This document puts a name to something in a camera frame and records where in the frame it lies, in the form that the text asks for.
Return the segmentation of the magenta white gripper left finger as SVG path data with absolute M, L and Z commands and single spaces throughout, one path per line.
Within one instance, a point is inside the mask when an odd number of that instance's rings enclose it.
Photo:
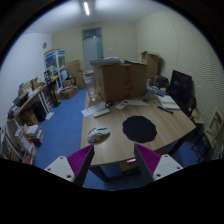
M 45 171 L 82 186 L 94 154 L 94 146 L 88 145 L 68 157 L 59 156 Z

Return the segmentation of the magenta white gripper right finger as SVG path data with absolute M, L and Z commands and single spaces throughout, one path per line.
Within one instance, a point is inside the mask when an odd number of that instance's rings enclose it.
M 140 144 L 134 144 L 134 155 L 143 179 L 147 183 L 160 180 L 182 169 L 170 155 L 160 155 Z

